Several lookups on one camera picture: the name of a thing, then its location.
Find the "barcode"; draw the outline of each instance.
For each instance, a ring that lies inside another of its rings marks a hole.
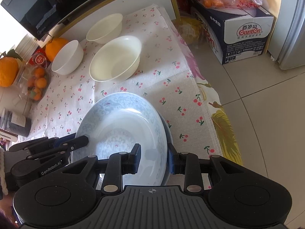
[[[259,55],[259,54],[261,54],[261,53],[262,53],[262,51],[254,52],[254,53],[253,53],[253,56]]]

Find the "jar label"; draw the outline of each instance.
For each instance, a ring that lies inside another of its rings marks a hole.
[[[18,126],[25,127],[25,116],[12,112],[11,122]]]

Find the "refrigerator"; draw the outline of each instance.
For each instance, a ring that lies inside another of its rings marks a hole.
[[[268,51],[281,69],[305,64],[305,0],[282,0]]]

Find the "clear plastic container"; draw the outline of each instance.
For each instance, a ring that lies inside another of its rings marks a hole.
[[[26,64],[20,68],[13,86],[18,89],[22,99],[30,98],[33,102],[39,102],[50,83],[50,74],[39,65]]]
[[[21,114],[4,109],[0,118],[0,128],[11,133],[27,137],[30,134],[32,121]]]

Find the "white cord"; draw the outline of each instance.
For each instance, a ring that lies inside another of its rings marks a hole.
[[[4,172],[4,150],[0,147],[0,185],[3,195],[8,195],[9,191],[6,187],[5,172]]]

